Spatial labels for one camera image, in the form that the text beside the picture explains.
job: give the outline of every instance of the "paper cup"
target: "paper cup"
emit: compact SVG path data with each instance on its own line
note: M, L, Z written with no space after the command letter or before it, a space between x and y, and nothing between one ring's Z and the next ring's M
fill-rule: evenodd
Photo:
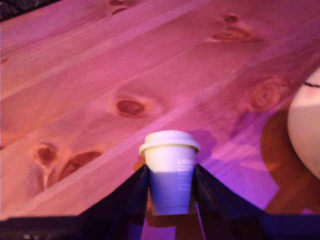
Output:
M157 131L145 138L139 152L150 169L153 215L196 212L192 180L199 150L199 144L183 131Z

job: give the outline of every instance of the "white round object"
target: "white round object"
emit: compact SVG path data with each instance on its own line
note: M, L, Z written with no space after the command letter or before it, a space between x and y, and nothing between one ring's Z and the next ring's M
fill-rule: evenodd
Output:
M287 127L296 154L320 179L320 68L306 80L293 98Z

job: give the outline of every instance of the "black object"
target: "black object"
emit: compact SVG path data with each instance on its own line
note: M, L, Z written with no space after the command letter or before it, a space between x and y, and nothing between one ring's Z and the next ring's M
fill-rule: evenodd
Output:
M238 196L201 165L194 170L199 220L206 240L320 240L319 215L270 215ZM149 169L141 167L79 216L11 218L1 240L139 240Z
M0 0L0 22L58 1L60 0Z

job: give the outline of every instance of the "wooden table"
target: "wooden table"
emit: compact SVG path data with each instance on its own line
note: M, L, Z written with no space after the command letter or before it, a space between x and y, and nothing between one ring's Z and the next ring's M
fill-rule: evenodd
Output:
M63 0L1 24L1 219L77 215L191 133L197 162L268 213L320 214L287 133L320 65L318 0ZM154 217L143 239L198 239Z

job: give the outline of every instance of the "white plastic lid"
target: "white plastic lid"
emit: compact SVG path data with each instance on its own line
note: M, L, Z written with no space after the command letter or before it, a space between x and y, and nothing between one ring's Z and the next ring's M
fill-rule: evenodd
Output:
M199 143L191 134L178 130L163 130L147 135L144 144L139 148L139 153L144 155L146 149L159 145L186 145L193 147L196 153L200 151Z

